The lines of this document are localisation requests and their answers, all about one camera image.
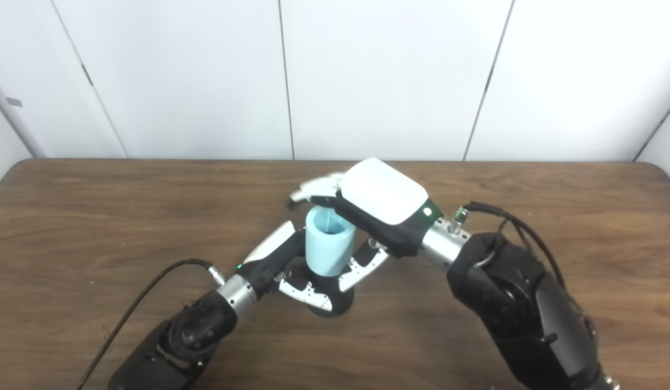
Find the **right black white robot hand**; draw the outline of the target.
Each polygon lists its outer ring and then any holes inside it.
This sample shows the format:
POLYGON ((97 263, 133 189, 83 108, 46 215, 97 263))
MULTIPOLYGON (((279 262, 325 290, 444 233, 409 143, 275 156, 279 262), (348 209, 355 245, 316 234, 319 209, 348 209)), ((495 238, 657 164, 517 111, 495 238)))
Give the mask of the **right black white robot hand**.
POLYGON ((447 271, 452 260, 434 252, 428 234, 444 222, 444 213, 416 181, 377 158, 345 172, 305 181, 290 194, 289 205, 310 202, 366 232, 379 261, 420 255, 447 271))

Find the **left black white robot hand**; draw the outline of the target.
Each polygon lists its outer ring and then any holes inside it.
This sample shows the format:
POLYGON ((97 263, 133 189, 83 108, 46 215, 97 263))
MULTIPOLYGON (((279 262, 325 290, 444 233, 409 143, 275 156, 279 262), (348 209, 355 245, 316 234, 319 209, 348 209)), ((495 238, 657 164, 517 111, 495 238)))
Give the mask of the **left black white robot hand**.
POLYGON ((237 315, 246 311, 266 294, 280 291, 286 296, 326 313, 333 311, 327 294, 316 292, 312 282, 297 287, 289 281, 285 269, 305 249, 305 229, 296 230, 289 220, 265 238, 243 263, 236 267, 223 293, 237 315))

